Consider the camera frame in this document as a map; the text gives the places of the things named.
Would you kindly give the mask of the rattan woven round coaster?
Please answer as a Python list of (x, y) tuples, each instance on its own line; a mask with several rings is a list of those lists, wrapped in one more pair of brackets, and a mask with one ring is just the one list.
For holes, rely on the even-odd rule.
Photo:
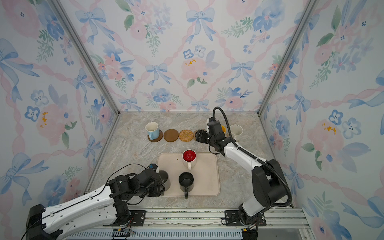
[(182, 142), (190, 142), (194, 139), (194, 133), (191, 130), (182, 130), (179, 132), (179, 139)]

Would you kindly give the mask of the light blue mug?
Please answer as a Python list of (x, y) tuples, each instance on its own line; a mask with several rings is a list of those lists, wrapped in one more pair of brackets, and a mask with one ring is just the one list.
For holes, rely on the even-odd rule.
[(152, 140), (159, 136), (159, 125), (156, 122), (146, 124), (145, 129)]

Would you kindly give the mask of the dark wooden coaster white marks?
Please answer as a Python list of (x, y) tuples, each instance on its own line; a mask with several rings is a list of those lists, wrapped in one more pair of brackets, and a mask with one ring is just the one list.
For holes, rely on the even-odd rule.
[(162, 138), (163, 138), (163, 132), (161, 130), (159, 130), (159, 136), (156, 138), (156, 139), (151, 139), (150, 138), (150, 135), (147, 135), (147, 138), (150, 142), (152, 143), (156, 143), (156, 142), (159, 142)]

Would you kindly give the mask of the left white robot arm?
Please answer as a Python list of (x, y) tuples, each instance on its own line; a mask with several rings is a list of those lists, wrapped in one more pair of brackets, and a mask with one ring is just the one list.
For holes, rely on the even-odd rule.
[(23, 240), (61, 240), (96, 227), (136, 224), (141, 218), (129, 209), (131, 199), (160, 197), (167, 178), (151, 164), (139, 174), (109, 178), (100, 188), (55, 206), (39, 204), (30, 208)]

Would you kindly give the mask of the white mug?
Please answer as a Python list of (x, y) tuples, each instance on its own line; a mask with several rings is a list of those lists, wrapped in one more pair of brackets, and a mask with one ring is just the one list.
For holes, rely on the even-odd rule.
[(240, 125), (231, 125), (230, 126), (230, 131), (232, 134), (233, 139), (238, 141), (243, 134), (244, 130)]

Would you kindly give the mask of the grey mug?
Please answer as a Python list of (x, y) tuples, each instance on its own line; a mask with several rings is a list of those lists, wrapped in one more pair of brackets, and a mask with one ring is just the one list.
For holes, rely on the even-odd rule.
[(165, 188), (165, 192), (167, 190), (169, 190), (170, 186), (171, 186), (171, 181), (170, 181), (170, 177), (169, 177), (169, 174), (164, 171), (164, 170), (160, 170), (159, 171), (159, 175), (160, 175), (160, 182), (161, 184), (163, 185), (163, 187)]

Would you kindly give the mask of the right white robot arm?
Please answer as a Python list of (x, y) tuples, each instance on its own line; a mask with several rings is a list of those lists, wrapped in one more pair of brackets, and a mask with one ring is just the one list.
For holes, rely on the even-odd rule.
[(292, 193), (276, 160), (265, 160), (243, 148), (232, 133), (223, 132), (220, 122), (215, 118), (209, 118), (207, 129), (196, 131), (195, 138), (251, 174), (253, 193), (250, 199), (239, 206), (239, 218), (244, 225), (254, 224), (258, 217), (273, 207), (291, 205)]

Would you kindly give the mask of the cork paw print coaster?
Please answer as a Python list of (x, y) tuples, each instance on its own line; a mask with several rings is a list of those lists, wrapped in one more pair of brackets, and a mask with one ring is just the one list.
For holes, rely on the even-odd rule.
[(194, 132), (194, 134), (196, 134), (196, 133), (198, 133), (198, 132), (204, 132), (204, 133), (206, 133), (207, 130), (196, 130), (196, 131)]

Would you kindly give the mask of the plain brown wooden coaster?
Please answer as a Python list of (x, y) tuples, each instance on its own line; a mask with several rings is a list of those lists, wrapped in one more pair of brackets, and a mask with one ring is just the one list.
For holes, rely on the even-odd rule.
[(179, 132), (175, 129), (168, 129), (164, 132), (164, 139), (167, 142), (175, 142), (179, 138)]

